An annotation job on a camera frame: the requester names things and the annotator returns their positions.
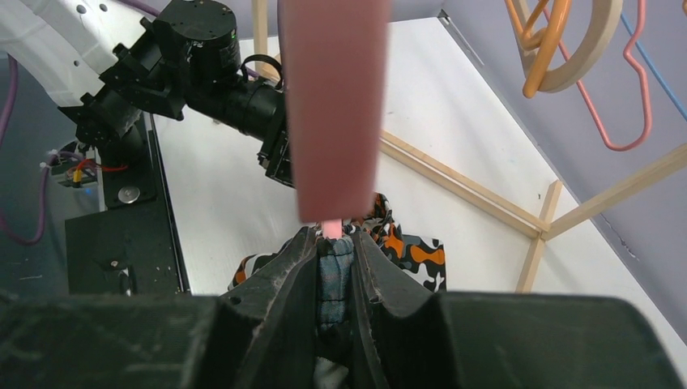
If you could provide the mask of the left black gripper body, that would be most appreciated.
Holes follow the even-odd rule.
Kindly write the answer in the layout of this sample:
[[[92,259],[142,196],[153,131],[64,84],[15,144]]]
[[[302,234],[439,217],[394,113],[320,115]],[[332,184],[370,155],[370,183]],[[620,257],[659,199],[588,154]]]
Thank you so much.
[[[294,188],[289,150],[288,124],[284,108],[278,108],[267,123],[258,163],[265,176],[282,185]]]

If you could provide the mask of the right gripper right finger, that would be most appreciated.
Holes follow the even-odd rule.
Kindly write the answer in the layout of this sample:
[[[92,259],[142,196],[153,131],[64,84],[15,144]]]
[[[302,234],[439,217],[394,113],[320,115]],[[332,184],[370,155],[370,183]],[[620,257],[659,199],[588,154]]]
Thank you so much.
[[[645,317],[614,297],[433,293],[354,233],[355,388],[681,388]]]

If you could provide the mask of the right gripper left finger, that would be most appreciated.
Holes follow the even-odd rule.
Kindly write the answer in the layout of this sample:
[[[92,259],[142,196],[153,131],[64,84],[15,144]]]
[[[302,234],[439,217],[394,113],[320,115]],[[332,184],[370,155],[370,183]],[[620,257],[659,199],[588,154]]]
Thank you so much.
[[[4,388],[310,388],[317,247],[303,228],[219,297],[82,296],[1,308]]]

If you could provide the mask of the pink plastic hanger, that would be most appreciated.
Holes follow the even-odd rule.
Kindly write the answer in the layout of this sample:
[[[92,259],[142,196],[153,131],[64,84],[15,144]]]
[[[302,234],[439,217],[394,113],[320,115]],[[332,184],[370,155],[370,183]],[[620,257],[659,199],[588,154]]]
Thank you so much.
[[[281,1],[279,44],[300,219],[327,238],[370,208],[386,77],[388,1]]]

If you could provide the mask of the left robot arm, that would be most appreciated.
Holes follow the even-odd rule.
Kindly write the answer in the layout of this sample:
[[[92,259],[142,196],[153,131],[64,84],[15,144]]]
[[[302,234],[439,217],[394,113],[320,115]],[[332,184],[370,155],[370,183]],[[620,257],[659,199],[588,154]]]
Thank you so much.
[[[142,113],[190,108],[259,140],[266,175],[293,184],[283,68],[242,57],[237,18],[216,1],[172,1],[153,19],[117,1],[4,1],[1,49],[41,84],[111,169],[143,157]]]

